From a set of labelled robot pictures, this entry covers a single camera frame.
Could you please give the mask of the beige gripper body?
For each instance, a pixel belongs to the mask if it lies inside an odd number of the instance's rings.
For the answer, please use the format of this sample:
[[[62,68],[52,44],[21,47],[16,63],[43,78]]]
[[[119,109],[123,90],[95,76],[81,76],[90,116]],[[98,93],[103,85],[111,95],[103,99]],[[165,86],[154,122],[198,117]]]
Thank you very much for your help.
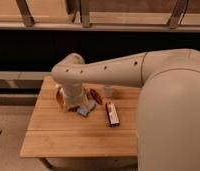
[[[81,91],[77,94],[75,94],[73,91],[64,91],[63,97],[66,111],[70,111],[71,109],[76,107],[89,107],[88,98],[84,88],[82,88]]]

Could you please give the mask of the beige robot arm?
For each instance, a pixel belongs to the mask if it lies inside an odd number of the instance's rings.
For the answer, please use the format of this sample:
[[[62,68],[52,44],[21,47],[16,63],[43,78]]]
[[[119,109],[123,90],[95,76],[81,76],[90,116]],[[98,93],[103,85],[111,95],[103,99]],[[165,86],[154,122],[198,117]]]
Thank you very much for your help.
[[[139,87],[138,171],[200,171],[200,51],[144,52],[86,64],[70,54],[52,69],[68,99],[82,100],[82,85]]]

